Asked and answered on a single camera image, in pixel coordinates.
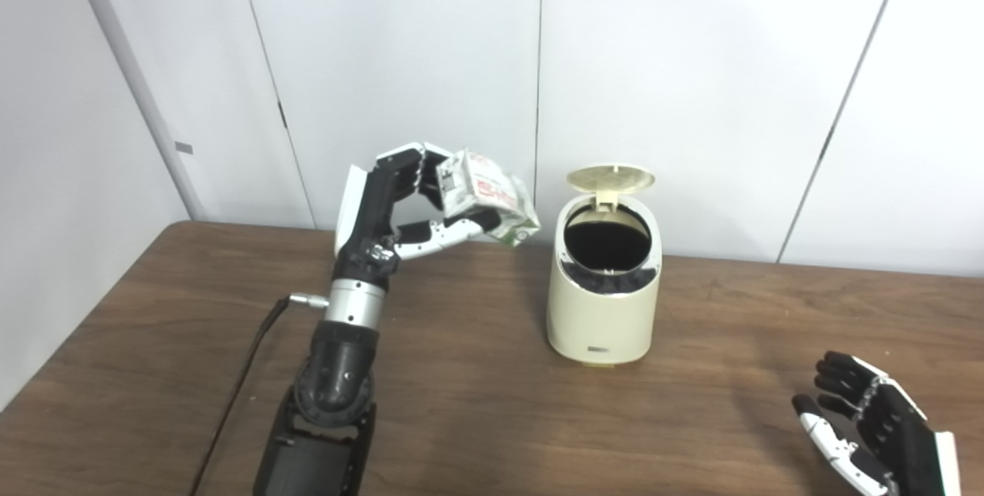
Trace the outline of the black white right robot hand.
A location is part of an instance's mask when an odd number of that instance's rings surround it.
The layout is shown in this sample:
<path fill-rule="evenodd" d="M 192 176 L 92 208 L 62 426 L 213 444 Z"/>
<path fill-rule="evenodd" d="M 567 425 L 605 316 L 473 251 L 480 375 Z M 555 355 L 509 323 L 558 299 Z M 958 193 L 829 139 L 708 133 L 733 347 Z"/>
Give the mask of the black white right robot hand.
<path fill-rule="evenodd" d="M 816 397 L 791 405 L 823 460 L 860 495 L 960 495 L 956 437 L 931 429 L 884 370 L 829 350 L 815 365 Z"/>

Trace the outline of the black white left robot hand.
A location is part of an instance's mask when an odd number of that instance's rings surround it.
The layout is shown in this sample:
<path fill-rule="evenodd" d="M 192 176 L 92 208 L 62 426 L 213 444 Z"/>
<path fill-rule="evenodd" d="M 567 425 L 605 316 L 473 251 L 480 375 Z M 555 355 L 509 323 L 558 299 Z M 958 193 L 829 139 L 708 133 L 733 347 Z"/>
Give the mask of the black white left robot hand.
<path fill-rule="evenodd" d="M 438 167 L 450 152 L 430 143 L 409 143 L 377 157 L 369 172 L 352 166 L 335 231 L 331 278 L 355 280 L 389 290 L 402 261 L 415 260 L 486 235 L 502 226 L 494 208 L 461 215 L 445 210 Z M 443 217 L 394 225 L 396 204 L 422 195 Z"/>

